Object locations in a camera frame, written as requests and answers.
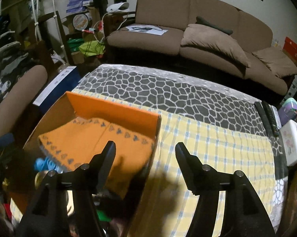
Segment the orange cloth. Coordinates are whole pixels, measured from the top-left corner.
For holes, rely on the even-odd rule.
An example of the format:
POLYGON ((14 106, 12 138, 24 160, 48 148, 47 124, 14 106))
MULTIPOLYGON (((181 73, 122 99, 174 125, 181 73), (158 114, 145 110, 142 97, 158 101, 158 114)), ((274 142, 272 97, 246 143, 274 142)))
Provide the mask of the orange cloth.
POLYGON ((89 163, 108 141, 115 143, 116 156, 105 188, 124 199, 131 180, 150 159, 153 139, 101 118, 80 117, 38 137, 42 151, 66 172, 89 163))

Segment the green hair roller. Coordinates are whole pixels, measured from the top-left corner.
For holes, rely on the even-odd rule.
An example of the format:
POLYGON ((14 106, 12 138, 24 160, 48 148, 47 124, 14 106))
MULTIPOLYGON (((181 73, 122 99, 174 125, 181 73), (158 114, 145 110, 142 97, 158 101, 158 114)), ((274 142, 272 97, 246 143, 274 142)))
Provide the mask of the green hair roller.
POLYGON ((107 216, 104 211, 97 210, 96 212, 97 212, 99 221, 101 221, 101 222, 110 222, 111 221, 111 218, 109 216, 107 216))

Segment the light blue roller in box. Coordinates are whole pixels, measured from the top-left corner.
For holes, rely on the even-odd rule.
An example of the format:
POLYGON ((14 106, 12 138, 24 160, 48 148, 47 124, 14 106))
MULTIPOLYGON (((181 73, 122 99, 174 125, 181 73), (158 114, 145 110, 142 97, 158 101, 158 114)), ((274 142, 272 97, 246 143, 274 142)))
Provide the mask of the light blue roller in box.
POLYGON ((51 170, 55 170, 57 173, 63 172, 62 168, 55 164, 48 157, 37 158, 34 163, 34 170, 38 172, 51 170))

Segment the orange cardboard box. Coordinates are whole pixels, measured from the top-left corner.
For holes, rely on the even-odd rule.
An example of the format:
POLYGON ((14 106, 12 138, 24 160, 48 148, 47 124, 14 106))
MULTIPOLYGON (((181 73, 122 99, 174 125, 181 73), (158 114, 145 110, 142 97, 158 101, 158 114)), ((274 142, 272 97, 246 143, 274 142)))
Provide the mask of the orange cardboard box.
POLYGON ((108 141, 116 144, 116 157, 105 188, 113 194, 106 202, 110 215, 131 218, 142 196, 161 126, 155 112, 134 104, 66 92, 47 111, 24 145, 25 170, 13 206, 25 213, 34 194, 34 162, 47 156, 64 171, 73 171, 100 153, 108 141))

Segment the yellow plaid tablecloth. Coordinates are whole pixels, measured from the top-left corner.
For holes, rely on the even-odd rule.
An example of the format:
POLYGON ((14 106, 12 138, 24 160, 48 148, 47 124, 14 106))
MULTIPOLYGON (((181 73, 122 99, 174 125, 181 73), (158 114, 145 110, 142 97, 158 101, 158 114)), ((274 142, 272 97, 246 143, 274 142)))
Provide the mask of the yellow plaid tablecloth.
POLYGON ((241 170, 250 180, 264 208, 271 213, 275 167, 269 138, 231 131, 189 117, 75 89, 47 111, 24 145, 27 160, 43 156, 39 135, 81 117, 103 118, 136 132, 147 124, 158 135, 146 184, 127 236, 185 236, 198 198, 188 191, 175 157, 175 145, 219 172, 241 170))

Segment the white tissue box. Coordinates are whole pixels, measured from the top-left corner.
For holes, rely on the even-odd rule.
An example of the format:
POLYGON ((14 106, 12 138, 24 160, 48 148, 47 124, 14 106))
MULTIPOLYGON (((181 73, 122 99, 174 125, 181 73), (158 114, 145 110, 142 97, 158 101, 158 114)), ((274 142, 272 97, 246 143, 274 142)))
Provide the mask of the white tissue box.
POLYGON ((297 164, 297 122, 289 120, 281 129, 287 166, 297 164))

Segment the black remote control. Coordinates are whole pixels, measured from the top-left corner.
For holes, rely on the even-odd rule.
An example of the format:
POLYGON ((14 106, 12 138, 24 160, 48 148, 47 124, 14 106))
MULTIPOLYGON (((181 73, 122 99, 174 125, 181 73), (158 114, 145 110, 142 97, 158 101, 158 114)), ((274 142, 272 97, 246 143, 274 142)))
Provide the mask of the black remote control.
POLYGON ((273 136, 273 132, 272 132, 272 128, 270 125, 270 122, 267 118, 267 115, 265 113, 265 110, 263 109, 263 106, 261 104, 261 102, 254 102, 255 108, 258 111, 258 114, 263 122, 263 126, 265 128, 266 134, 268 137, 272 137, 273 136))
POLYGON ((268 118, 268 122, 270 124, 270 127, 271 127, 271 130, 272 130, 272 133, 273 133, 274 137, 279 137, 278 125, 276 123, 276 118, 274 116, 272 108, 265 101, 262 101, 261 104, 262 104, 262 106, 263 106, 263 108, 265 110, 265 113, 266 113, 266 116, 268 118))

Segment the brown chair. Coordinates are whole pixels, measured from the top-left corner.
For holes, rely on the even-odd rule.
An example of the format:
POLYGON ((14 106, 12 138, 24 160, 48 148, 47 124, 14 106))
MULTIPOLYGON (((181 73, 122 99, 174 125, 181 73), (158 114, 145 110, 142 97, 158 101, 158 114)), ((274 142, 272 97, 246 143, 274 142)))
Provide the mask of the brown chair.
POLYGON ((48 79, 44 66, 32 67, 12 87, 0 104, 0 137, 10 132, 23 111, 35 99, 48 79))

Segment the purple container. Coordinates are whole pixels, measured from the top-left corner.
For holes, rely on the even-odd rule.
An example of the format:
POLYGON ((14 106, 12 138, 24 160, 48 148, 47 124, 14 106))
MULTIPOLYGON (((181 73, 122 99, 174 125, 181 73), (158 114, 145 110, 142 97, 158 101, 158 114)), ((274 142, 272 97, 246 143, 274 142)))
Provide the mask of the purple container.
POLYGON ((281 125, 284 126, 289 120, 295 119, 297 115, 297 101, 290 97, 278 109, 281 125))

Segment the navy blue box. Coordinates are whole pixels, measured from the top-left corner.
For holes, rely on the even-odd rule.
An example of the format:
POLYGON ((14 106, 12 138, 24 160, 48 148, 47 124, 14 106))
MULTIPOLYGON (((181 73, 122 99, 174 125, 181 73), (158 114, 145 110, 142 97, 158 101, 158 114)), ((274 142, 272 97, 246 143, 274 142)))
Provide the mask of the navy blue box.
POLYGON ((33 105, 46 113, 66 91, 72 91, 80 80, 81 77, 77 67, 68 66, 41 91, 34 100, 33 105))

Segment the grey pebble pattern cloth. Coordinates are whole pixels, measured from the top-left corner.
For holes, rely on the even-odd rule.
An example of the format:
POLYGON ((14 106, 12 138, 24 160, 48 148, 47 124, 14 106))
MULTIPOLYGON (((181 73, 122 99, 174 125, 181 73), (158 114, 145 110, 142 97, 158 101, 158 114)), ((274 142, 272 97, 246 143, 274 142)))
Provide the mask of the grey pebble pattern cloth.
POLYGON ((279 226, 288 181, 285 154, 281 140, 267 136, 254 105, 255 98, 182 74, 110 64, 101 65, 86 75, 75 89, 269 138, 275 167, 273 207, 269 215, 273 227, 279 226))

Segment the brown cushion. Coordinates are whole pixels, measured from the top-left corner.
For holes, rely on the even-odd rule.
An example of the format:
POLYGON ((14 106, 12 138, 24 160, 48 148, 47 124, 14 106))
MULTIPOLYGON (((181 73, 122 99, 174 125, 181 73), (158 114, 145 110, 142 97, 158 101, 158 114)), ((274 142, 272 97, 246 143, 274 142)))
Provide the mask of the brown cushion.
POLYGON ((181 47, 193 47, 224 55, 250 68, 249 59, 234 38, 205 25, 189 24, 184 31, 181 47))
POLYGON ((269 47, 252 52, 278 78, 297 75, 297 66, 281 50, 269 47))

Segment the green bag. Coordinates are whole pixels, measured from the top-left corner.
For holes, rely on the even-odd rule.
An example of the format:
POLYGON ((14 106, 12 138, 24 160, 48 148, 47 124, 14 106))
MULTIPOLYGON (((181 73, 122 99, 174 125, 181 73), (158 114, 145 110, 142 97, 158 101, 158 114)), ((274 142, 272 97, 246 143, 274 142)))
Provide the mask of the green bag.
POLYGON ((105 52, 105 45, 99 41, 85 41, 84 39, 69 39, 67 40, 69 50, 81 52, 84 56, 102 56, 105 52))

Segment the red box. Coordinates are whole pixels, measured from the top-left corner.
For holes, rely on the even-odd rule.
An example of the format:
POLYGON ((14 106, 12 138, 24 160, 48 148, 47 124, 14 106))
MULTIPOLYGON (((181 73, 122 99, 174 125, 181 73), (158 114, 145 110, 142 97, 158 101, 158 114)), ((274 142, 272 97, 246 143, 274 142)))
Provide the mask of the red box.
POLYGON ((283 50, 297 62, 297 44, 289 37, 285 38, 283 50))

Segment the round tin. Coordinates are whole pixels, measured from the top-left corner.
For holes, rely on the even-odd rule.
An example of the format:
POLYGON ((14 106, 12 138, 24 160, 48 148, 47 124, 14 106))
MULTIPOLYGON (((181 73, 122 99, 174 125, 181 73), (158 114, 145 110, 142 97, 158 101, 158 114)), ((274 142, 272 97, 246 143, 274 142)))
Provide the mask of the round tin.
POLYGON ((89 12, 76 14, 72 20, 73 27, 77 31, 87 29, 91 22, 92 16, 89 12))

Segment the papers on sofa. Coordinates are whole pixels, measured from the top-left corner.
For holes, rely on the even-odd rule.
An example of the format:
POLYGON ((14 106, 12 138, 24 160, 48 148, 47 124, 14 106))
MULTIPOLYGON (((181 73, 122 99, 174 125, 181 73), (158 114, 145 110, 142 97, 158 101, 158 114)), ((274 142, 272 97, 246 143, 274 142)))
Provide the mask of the papers on sofa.
POLYGON ((153 26, 153 25, 130 25, 130 26, 127 26, 126 29, 129 32, 153 34, 157 36, 164 35, 164 33, 168 32, 167 29, 162 29, 160 27, 153 26))

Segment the brown sofa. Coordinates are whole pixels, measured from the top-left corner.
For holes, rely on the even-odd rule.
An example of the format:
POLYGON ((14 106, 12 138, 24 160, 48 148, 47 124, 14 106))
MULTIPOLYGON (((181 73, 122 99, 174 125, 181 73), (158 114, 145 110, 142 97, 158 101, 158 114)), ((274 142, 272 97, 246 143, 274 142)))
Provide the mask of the brown sofa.
POLYGON ((107 38, 113 62, 207 79, 254 96, 283 96, 297 66, 272 30, 220 0, 137 0, 135 26, 107 38))

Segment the white lamp device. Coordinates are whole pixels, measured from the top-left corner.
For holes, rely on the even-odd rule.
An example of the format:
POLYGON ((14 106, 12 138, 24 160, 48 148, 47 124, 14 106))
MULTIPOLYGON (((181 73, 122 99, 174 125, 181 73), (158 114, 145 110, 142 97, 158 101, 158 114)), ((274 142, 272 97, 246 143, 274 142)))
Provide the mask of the white lamp device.
POLYGON ((124 13, 129 11, 130 9, 128 2, 115 3, 107 7, 108 13, 124 13))

